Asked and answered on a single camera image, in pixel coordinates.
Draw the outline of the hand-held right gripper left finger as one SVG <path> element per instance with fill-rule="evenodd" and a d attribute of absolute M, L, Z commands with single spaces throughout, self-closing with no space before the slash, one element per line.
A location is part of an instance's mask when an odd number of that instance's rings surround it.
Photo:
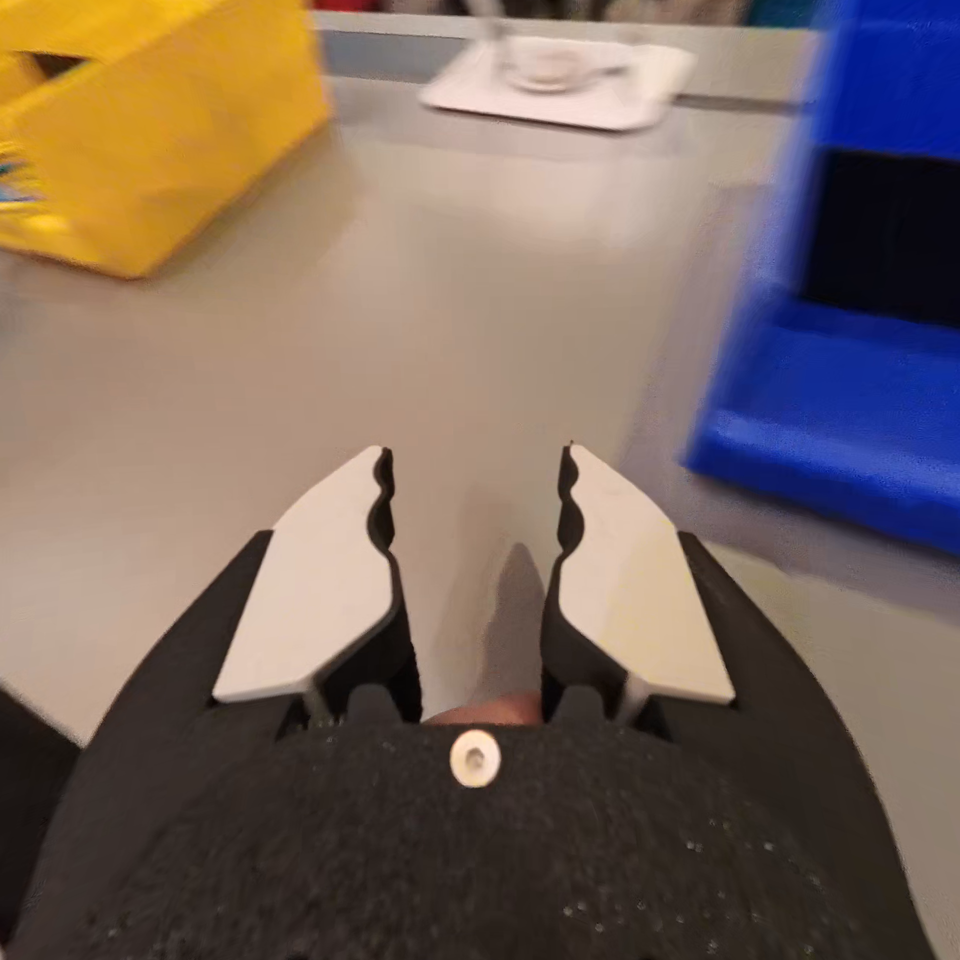
<path fill-rule="evenodd" d="M 393 452 L 368 446 L 306 491 L 270 530 L 212 696 L 220 704 L 294 695 L 340 719 L 354 690 L 387 691 L 423 717 L 395 536 Z"/>

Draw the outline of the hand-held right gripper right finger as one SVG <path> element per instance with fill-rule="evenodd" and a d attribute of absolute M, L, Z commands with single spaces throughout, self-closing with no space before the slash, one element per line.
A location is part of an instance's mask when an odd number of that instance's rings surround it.
<path fill-rule="evenodd" d="M 574 688 L 634 722 L 653 697 L 726 709 L 736 690 L 680 533 L 661 507 L 570 443 L 558 470 L 559 547 L 539 636 L 550 721 Z"/>

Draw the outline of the blue plastic bin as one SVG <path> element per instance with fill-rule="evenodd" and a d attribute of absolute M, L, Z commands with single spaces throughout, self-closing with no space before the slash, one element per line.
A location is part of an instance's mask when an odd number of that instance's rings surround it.
<path fill-rule="evenodd" d="M 959 3 L 822 2 L 818 16 L 685 464 L 958 556 L 959 324 L 827 306 L 799 288 L 822 151 L 959 163 Z"/>

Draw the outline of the yellow plastic bin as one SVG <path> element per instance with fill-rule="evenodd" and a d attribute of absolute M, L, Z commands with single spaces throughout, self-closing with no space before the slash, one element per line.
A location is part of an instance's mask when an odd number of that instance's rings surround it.
<path fill-rule="evenodd" d="M 36 82 L 20 51 L 85 57 Z M 1 246 L 149 277 L 330 118 L 306 2 L 1 3 Z"/>

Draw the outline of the person's black clothing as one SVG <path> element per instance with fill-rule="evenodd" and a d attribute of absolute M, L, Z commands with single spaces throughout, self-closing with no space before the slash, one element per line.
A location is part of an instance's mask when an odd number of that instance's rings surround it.
<path fill-rule="evenodd" d="M 1 689 L 1 943 L 26 902 L 42 843 L 80 748 Z"/>

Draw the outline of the black bin divider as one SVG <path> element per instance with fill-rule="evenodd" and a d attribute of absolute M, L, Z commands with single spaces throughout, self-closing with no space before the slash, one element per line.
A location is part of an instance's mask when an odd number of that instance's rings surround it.
<path fill-rule="evenodd" d="M 53 81 L 89 62 L 86 57 L 73 54 L 20 51 L 17 55 L 37 83 Z"/>
<path fill-rule="evenodd" d="M 958 161 L 823 150 L 808 222 L 803 299 L 958 329 Z"/>

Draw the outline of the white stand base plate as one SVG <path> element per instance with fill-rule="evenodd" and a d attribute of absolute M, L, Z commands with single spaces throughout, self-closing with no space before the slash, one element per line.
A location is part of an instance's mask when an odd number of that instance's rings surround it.
<path fill-rule="evenodd" d="M 419 94 L 434 110 L 598 132 L 657 126 L 698 58 L 675 46 L 537 37 L 482 39 Z"/>

